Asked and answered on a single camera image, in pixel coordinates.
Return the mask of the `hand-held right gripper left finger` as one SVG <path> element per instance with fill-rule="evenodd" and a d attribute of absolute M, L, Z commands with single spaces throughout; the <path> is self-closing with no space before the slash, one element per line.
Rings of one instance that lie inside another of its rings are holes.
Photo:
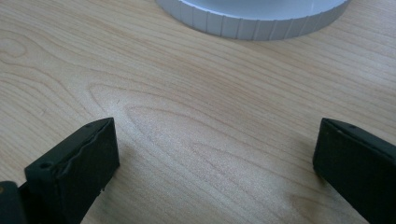
<path fill-rule="evenodd" d="M 24 169 L 29 224 L 79 224 L 119 166 L 114 119 L 84 125 Z"/>

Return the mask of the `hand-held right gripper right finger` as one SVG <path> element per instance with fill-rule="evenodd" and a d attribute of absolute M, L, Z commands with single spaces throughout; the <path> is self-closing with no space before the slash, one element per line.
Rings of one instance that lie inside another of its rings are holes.
<path fill-rule="evenodd" d="M 396 224 L 396 146 L 324 118 L 313 167 L 370 224 Z"/>

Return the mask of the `white round ribbed container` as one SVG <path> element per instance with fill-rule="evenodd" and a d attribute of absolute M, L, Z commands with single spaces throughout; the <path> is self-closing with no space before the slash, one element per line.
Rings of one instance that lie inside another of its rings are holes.
<path fill-rule="evenodd" d="M 155 0 L 203 33 L 270 41 L 311 34 L 336 21 L 351 0 Z"/>

